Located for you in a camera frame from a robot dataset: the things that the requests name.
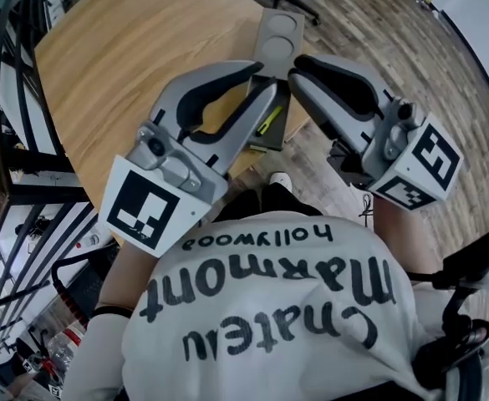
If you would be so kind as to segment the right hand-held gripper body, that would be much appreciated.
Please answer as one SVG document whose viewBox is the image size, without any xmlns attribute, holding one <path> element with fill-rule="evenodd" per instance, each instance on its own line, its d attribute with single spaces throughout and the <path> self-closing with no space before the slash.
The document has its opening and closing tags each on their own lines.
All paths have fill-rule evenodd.
<svg viewBox="0 0 489 401">
<path fill-rule="evenodd" d="M 347 185 L 407 211 L 445 201 L 463 163 L 455 141 L 432 113 L 405 99 L 394 98 L 384 115 L 363 153 L 335 140 L 330 165 Z"/>
</svg>

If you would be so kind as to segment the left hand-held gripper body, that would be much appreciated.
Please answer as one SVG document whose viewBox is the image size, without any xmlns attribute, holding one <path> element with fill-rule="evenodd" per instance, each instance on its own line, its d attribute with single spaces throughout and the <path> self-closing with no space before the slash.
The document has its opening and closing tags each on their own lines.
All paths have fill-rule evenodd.
<svg viewBox="0 0 489 401">
<path fill-rule="evenodd" d="M 164 255 L 227 192 L 216 173 L 164 130 L 143 123 L 135 145 L 117 155 L 99 221 L 154 257 Z"/>
</svg>

